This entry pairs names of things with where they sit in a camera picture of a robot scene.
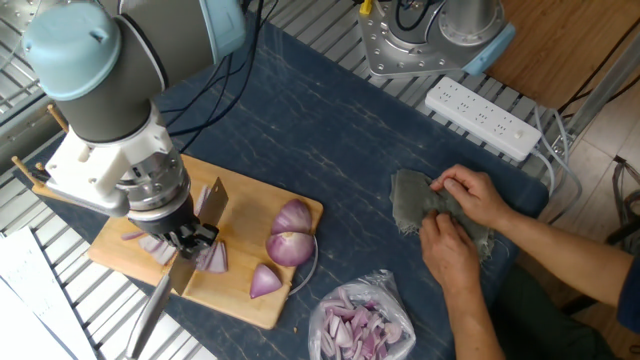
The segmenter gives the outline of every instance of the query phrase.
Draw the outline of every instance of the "plastic bag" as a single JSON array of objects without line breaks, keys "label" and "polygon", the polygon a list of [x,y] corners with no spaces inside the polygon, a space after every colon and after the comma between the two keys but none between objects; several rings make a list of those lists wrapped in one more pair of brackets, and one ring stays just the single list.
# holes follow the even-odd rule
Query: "plastic bag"
[{"label": "plastic bag", "polygon": [[[400,325],[403,332],[402,337],[396,343],[388,345],[387,356],[384,360],[405,359],[416,343],[416,334],[411,320],[402,306],[393,273],[388,270],[378,270],[370,275],[350,281],[335,288],[322,299],[322,302],[340,299],[339,288],[343,288],[347,292],[347,296],[354,306],[365,306],[367,303],[375,304],[375,311],[378,311],[385,318],[385,322]],[[325,317],[325,310],[318,304],[309,320],[309,357],[311,360],[329,359],[321,349],[322,327]]]}]

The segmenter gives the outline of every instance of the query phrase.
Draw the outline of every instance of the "metal mounting plate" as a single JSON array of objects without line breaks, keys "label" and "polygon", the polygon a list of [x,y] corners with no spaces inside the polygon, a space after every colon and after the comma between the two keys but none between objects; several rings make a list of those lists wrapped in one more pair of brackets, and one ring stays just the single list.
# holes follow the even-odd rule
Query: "metal mounting plate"
[{"label": "metal mounting plate", "polygon": [[[429,19],[437,11],[430,10]],[[369,15],[360,14],[358,22],[373,75],[381,77],[413,77],[441,74],[460,67],[427,43],[408,44],[389,31],[385,12],[389,5],[378,2]]]}]

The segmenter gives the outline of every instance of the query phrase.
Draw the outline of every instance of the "white paper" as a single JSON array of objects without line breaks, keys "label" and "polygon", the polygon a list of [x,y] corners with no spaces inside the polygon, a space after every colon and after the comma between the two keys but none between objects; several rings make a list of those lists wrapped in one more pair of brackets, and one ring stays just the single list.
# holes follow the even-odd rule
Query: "white paper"
[{"label": "white paper", "polygon": [[0,357],[73,359],[3,280],[0,280],[0,299]]},{"label": "white paper", "polygon": [[31,229],[0,239],[0,276],[75,358],[96,359]]}]

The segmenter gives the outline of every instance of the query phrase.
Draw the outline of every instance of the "wooden surface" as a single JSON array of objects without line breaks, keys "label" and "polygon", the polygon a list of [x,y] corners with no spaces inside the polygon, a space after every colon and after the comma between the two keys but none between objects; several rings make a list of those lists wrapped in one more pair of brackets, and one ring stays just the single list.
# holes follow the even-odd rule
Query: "wooden surface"
[{"label": "wooden surface", "polygon": [[[204,185],[212,185],[220,177],[229,203],[218,224],[219,239],[227,248],[229,271],[208,274],[196,271],[184,298],[250,324],[272,329],[282,311],[291,287],[294,267],[275,265],[265,250],[271,223],[280,208],[298,198],[311,210],[315,231],[323,212],[317,201],[259,182],[189,156],[182,157],[191,176],[191,196],[198,198]],[[110,219],[88,251],[91,260],[128,276],[156,285],[168,266],[157,264],[138,246],[137,240],[122,241],[120,235],[137,228],[124,218]],[[280,290],[256,298],[249,297],[255,267],[264,263],[282,280]]]},{"label": "wooden surface", "polygon": [[502,0],[502,4],[517,33],[488,73],[539,104],[556,108],[578,90],[640,17],[637,0]]}]

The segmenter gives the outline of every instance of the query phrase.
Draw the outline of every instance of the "onion half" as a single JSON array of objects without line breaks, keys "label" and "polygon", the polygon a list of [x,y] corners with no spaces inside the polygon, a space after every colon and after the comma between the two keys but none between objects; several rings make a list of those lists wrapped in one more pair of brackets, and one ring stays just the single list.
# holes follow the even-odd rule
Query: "onion half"
[{"label": "onion half", "polygon": [[269,257],[282,266],[298,266],[313,254],[313,236],[297,232],[272,235],[267,240]]},{"label": "onion half", "polygon": [[273,220],[271,234],[283,232],[309,233],[311,231],[311,213],[307,206],[298,199],[286,203]]}]

